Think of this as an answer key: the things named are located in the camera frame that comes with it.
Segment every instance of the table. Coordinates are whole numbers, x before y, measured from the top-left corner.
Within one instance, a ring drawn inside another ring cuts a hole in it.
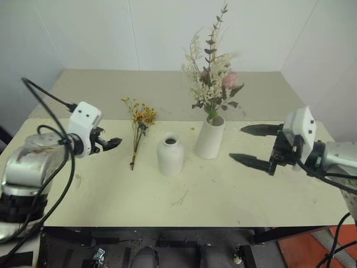
[[[66,126],[67,119],[62,119]],[[228,121],[216,160],[204,160],[193,152],[201,122],[158,121],[139,149],[133,171],[130,121],[102,120],[104,138],[123,139],[114,150],[76,161],[74,182],[46,226],[64,227],[285,227],[335,225],[347,212],[337,188],[278,167],[275,176],[245,167],[230,152],[256,155],[267,160],[274,137],[240,132],[250,123]],[[6,158],[50,119],[28,119],[0,156]],[[156,146],[167,131],[177,132],[186,149],[182,173],[165,177],[157,168]],[[316,139],[332,140],[321,123]],[[55,178],[47,210],[62,192],[69,165]]]

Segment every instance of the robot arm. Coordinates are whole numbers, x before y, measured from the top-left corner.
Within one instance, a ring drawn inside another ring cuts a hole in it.
[[[119,138],[110,141],[100,138],[103,131],[97,126],[100,117],[100,110],[85,102],[79,103],[73,111],[66,142],[70,143],[76,157],[99,153],[96,144],[107,151],[121,143]],[[51,188],[50,178],[69,159],[65,146],[60,133],[39,133],[27,137],[25,144],[10,156],[1,185],[0,243],[24,236],[44,216]],[[24,223],[26,228],[20,232]],[[0,248],[0,256],[7,254],[12,247],[12,244],[4,244]]]
[[[337,186],[357,221],[357,142],[314,142],[316,122],[309,108],[288,115],[281,125],[251,125],[241,129],[255,136],[277,136],[269,161],[255,156],[230,154],[245,166],[273,176],[277,165],[303,167],[307,174]]]

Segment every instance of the dried flower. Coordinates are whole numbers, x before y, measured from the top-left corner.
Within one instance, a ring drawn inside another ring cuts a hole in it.
[[[149,126],[154,124],[157,113],[153,108],[147,107],[145,103],[140,105],[139,103],[135,102],[135,99],[131,100],[130,98],[126,98],[122,99],[122,101],[125,102],[133,120],[132,127],[134,133],[134,153],[132,162],[130,163],[131,169],[133,170],[141,137],[142,135],[146,136]]]
[[[227,101],[234,97],[244,86],[244,84],[238,85],[238,76],[231,70],[231,55],[217,55],[220,25],[223,22],[223,14],[227,12],[226,4],[221,9],[220,16],[216,16],[217,21],[211,29],[210,39],[206,40],[209,48],[204,49],[204,52],[208,65],[203,66],[202,70],[197,65],[197,60],[203,57],[198,31],[191,39],[190,51],[186,53],[188,63],[182,66],[183,71],[187,72],[192,82],[190,94],[196,100],[192,108],[204,108],[209,115],[209,119],[214,119],[218,116],[217,110],[219,108],[227,110],[227,105],[236,108],[238,106],[237,102],[231,101],[227,103]]]

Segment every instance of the tall white vase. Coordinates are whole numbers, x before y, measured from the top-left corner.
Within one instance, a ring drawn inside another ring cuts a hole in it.
[[[222,116],[215,119],[214,126],[208,122],[208,118],[203,122],[195,146],[195,152],[199,157],[203,159],[214,159],[218,156],[224,128],[225,119]]]
[[[175,176],[181,172],[185,150],[178,134],[168,132],[157,145],[158,168],[163,175]]]

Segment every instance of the black cable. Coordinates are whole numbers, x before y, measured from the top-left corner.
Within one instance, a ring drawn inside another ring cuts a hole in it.
[[[50,126],[48,126],[48,125],[39,125],[39,126],[37,127],[37,129],[36,129],[37,134],[41,134],[41,129],[42,129],[42,128],[47,128],[48,130],[53,131],[53,132],[56,133],[58,136],[60,136],[62,140],[65,138],[57,129],[55,129],[54,127],[50,127]]]
[[[18,244],[16,244],[16,246],[3,258],[2,260],[2,265],[5,264],[6,261],[8,261],[15,253],[16,251],[31,237],[33,236],[36,232],[38,232],[40,230],[40,228],[42,227],[43,223],[48,219],[48,217],[54,212],[54,210],[58,207],[58,205],[62,202],[62,200],[64,199],[65,195],[67,194],[70,185],[73,181],[73,177],[74,177],[74,171],[75,171],[75,158],[74,158],[74,152],[73,149],[71,147],[71,143],[70,140],[68,138],[68,135],[65,131],[65,129],[63,128],[63,125],[61,124],[61,122],[58,120],[58,118],[55,116],[55,114],[51,111],[51,109],[47,106],[47,104],[40,98],[40,96],[34,91],[34,89],[31,87],[32,84],[34,84],[33,82],[29,83],[29,80],[26,78],[22,78],[23,83],[25,84],[25,86],[27,87],[27,89],[32,93],[32,95],[40,102],[40,104],[43,106],[43,108],[46,110],[46,112],[50,115],[50,117],[55,121],[55,123],[57,124],[58,128],[60,129],[60,131],[62,132],[63,137],[65,137],[65,148],[66,151],[69,152],[70,154],[70,158],[71,158],[71,172],[70,172],[70,176],[67,182],[67,185],[65,187],[65,189],[63,190],[61,196],[58,198],[58,200],[56,201],[56,203],[52,206],[52,208],[47,212],[46,215],[44,215],[44,217],[38,222],[36,223],[31,229],[30,231],[19,241]]]
[[[29,80],[29,79],[27,79],[27,78],[22,78],[22,81],[23,81],[24,79],[26,79],[26,81],[27,81],[30,85],[32,85],[33,87],[37,88],[37,89],[38,89],[39,91],[41,91],[43,94],[49,96],[50,98],[54,99],[55,101],[57,101],[57,102],[63,104],[64,106],[66,106],[66,107],[69,109],[69,111],[70,111],[71,113],[72,113],[72,112],[75,110],[75,108],[77,107],[77,104],[74,104],[74,103],[72,103],[72,104],[66,103],[66,102],[64,102],[63,100],[58,99],[56,96],[53,96],[51,93],[47,92],[46,90],[44,90],[44,89],[41,88],[40,86],[36,85],[34,82],[32,82],[31,80]]]
[[[340,184],[340,183],[337,183],[337,182],[335,182],[335,181],[329,180],[329,179],[325,178],[324,175],[322,175],[322,174],[320,174],[320,173],[318,173],[318,172],[316,172],[316,171],[310,170],[309,168],[307,168],[307,167],[301,162],[301,160],[300,160],[299,158],[296,158],[296,163],[297,163],[306,173],[308,173],[309,175],[312,175],[312,176],[314,176],[314,177],[316,177],[316,178],[322,180],[324,183],[330,184],[330,185],[332,185],[332,186],[334,186],[334,187],[337,187],[337,188],[339,188],[339,189],[341,189],[341,190],[344,190],[344,191],[346,191],[346,192],[349,192],[349,193],[352,193],[352,194],[356,194],[356,195],[357,195],[357,190],[352,189],[352,188],[347,187],[347,186],[344,186],[344,185],[342,185],[342,184]]]
[[[334,257],[334,253],[335,253],[335,250],[336,250],[337,242],[339,240],[339,235],[340,235],[340,230],[341,230],[342,224],[350,215],[351,215],[350,213],[347,213],[346,215],[344,215],[342,217],[342,219],[340,220],[339,224],[337,225],[334,243],[332,244],[332,248],[331,248],[331,251],[330,251],[329,259],[327,260],[326,268],[330,268],[330,266],[331,266],[331,261],[332,261],[332,258]]]
[[[352,241],[352,242],[350,242],[350,243],[348,243],[348,244],[345,244],[344,246],[339,247],[337,250],[335,250],[335,253],[334,253],[334,254],[337,254],[337,253],[339,253],[340,251],[345,250],[346,248],[351,247],[351,246],[354,246],[354,245],[357,245],[357,241]],[[327,261],[327,259],[328,259],[329,257],[330,257],[330,255],[327,254],[327,255],[319,262],[319,264],[316,266],[316,268],[320,268],[320,267]]]
[[[324,173],[326,177],[340,177],[345,179],[357,180],[357,176],[349,175],[349,174],[339,174],[339,173]]]

